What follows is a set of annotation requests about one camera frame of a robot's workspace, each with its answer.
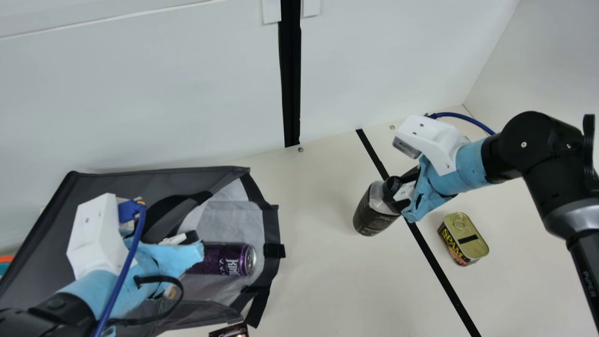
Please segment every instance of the soda can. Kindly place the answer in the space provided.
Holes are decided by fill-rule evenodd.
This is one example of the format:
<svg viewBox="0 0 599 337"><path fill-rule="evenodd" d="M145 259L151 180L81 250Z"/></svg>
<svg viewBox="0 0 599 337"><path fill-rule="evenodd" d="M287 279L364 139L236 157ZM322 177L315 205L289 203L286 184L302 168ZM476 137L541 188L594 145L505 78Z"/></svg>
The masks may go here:
<svg viewBox="0 0 599 337"><path fill-rule="evenodd" d="M245 243L205 243L204 261L194 264L187 273L248 276L256 264L256 250Z"/></svg>
<svg viewBox="0 0 599 337"><path fill-rule="evenodd" d="M469 266L489 254L489 246L464 213L446 216L438 233L449 254L462 267Z"/></svg>

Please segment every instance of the can lid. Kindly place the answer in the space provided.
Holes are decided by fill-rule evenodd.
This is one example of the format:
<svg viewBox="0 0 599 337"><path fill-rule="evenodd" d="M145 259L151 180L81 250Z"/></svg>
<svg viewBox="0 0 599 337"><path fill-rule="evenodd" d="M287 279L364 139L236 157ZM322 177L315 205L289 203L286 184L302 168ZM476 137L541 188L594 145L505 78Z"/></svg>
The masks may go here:
<svg viewBox="0 0 599 337"><path fill-rule="evenodd" d="M489 254L489 246L468 215L462 212L450 214L441 226L449 230L459 249L468 258L481 258Z"/></svg>
<svg viewBox="0 0 599 337"><path fill-rule="evenodd" d="M247 254L246 254L246 272L248 275L252 273L254 266L256 265L256 250L253 246L248 245Z"/></svg>

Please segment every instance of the white wall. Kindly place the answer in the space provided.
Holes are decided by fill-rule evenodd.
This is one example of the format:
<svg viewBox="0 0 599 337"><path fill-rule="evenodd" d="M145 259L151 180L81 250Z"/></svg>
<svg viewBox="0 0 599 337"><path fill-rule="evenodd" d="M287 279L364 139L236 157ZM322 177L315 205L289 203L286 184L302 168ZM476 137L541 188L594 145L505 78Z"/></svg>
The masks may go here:
<svg viewBox="0 0 599 337"><path fill-rule="evenodd" d="M301 23L301 140L462 104L517 4L323 0Z"/></svg>
<svg viewBox="0 0 599 337"><path fill-rule="evenodd" d="M0 37L219 0L0 0Z"/></svg>
<svg viewBox="0 0 599 337"><path fill-rule="evenodd" d="M527 110L582 129L599 112L598 13L596 0L522 0L466 108L497 130Z"/></svg>
<svg viewBox="0 0 599 337"><path fill-rule="evenodd" d="M277 26L206 2L0 40L0 251L70 170L224 161L283 147Z"/></svg>

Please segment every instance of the white bracket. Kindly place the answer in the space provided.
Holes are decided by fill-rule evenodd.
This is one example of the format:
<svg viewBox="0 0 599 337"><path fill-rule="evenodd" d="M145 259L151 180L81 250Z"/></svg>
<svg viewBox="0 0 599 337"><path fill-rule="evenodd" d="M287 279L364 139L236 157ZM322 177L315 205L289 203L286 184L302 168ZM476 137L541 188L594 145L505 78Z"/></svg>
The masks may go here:
<svg viewBox="0 0 599 337"><path fill-rule="evenodd" d="M414 159L424 154L439 176L444 176L456 170L458 150L469 143L453 125L413 115L397 130L393 146Z"/></svg>
<svg viewBox="0 0 599 337"><path fill-rule="evenodd" d="M66 256L75 279L93 270L120 273L129 249L119 234L117 197L106 193L77 206Z"/></svg>
<svg viewBox="0 0 599 337"><path fill-rule="evenodd" d="M262 0L262 20L265 25L281 21L281 0Z"/></svg>
<svg viewBox="0 0 599 337"><path fill-rule="evenodd" d="M304 0L304 17L320 15L320 0Z"/></svg>

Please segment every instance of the bag handle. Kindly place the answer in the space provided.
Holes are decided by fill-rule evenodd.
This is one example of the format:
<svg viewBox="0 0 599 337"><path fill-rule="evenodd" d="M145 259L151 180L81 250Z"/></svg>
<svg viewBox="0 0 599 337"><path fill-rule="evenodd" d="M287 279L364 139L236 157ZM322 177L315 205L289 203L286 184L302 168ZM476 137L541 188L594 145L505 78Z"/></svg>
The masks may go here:
<svg viewBox="0 0 599 337"><path fill-rule="evenodd" d="M210 198L212 198L212 193L210 191L201 191L188 195L171 195L158 200L156 203L151 205L146 212L146 225L144 227L141 241L144 243L158 243L160 240L167 237L168 234L172 232L178 224L168 222L164 222L158 226L156 224L160 219L162 219L175 207L179 206L182 202L191 199L196 202L196 205L201 205Z"/></svg>

